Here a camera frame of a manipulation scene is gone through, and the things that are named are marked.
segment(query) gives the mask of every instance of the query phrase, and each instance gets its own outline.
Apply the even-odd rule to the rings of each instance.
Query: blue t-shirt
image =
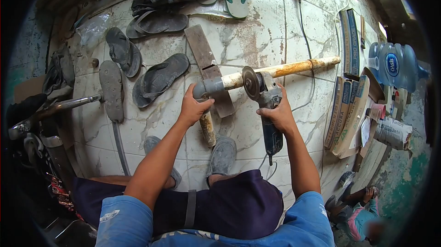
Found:
[[[103,200],[96,247],[100,246],[334,246],[323,198],[315,191],[302,194],[286,212],[284,224],[259,239],[233,239],[184,229],[153,241],[153,214],[140,200],[120,195]]]

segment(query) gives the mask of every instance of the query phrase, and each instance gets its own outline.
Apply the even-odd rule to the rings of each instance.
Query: cement bag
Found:
[[[378,120],[373,138],[396,150],[409,150],[411,135],[412,126],[401,123],[396,119],[385,117],[384,120]]]

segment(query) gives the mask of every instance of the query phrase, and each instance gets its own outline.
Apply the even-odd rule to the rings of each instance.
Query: dark purple shorts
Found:
[[[125,186],[83,178],[74,180],[75,207],[98,227],[102,200],[122,195]],[[153,210],[153,236],[184,228],[187,192],[162,190]],[[250,170],[196,193],[193,228],[235,239],[256,239],[274,232],[283,212],[282,193]]]

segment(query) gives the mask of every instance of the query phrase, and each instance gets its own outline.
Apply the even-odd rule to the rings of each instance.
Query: angle grinder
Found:
[[[242,69],[243,87],[251,100],[259,103],[259,108],[276,108],[282,99],[282,89],[276,84],[268,72],[255,73],[251,67]],[[273,165],[273,155],[283,147],[283,136],[273,122],[266,117],[262,118],[263,140],[269,165]]]

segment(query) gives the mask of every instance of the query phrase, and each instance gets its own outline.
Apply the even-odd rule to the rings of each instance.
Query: grinder handle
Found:
[[[269,102],[262,107],[268,109],[276,108],[279,103],[281,97],[273,97],[273,101]],[[272,157],[276,153],[278,153],[283,147],[283,134],[276,128],[270,118],[263,117],[262,118],[262,130],[263,130],[263,140],[265,142],[265,151],[269,156],[269,165],[273,165]]]

